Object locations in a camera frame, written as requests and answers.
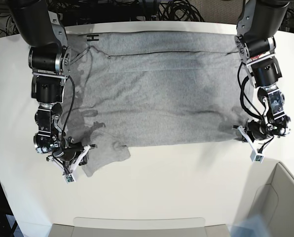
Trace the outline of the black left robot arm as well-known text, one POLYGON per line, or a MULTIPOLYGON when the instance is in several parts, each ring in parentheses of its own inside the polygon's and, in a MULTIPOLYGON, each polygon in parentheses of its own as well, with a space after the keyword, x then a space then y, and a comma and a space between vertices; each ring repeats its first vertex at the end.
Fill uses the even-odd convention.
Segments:
POLYGON ((235 43, 241 66, 247 72, 240 85, 240 99, 244 99, 245 85, 250 82, 258 90, 258 100, 264 107, 263 113, 252 113, 242 105, 254 118, 245 128, 252 140, 285 136, 290 122, 283 108, 284 95, 277 86, 282 73, 275 57, 274 39, 289 4, 288 0, 245 0, 238 18, 235 43))

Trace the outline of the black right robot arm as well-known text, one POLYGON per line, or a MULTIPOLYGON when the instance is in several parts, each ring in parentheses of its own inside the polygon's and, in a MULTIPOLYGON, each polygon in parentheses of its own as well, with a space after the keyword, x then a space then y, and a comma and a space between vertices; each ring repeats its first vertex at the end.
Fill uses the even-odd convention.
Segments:
POLYGON ((9 0, 7 5, 17 30, 30 47, 31 97, 39 104, 35 114, 36 151, 47 154, 47 160, 68 174, 87 164, 90 147, 74 143, 72 137, 66 136, 67 121, 59 125, 65 85, 73 80, 69 75, 71 49, 66 30, 58 13, 49 11, 44 0, 9 0))

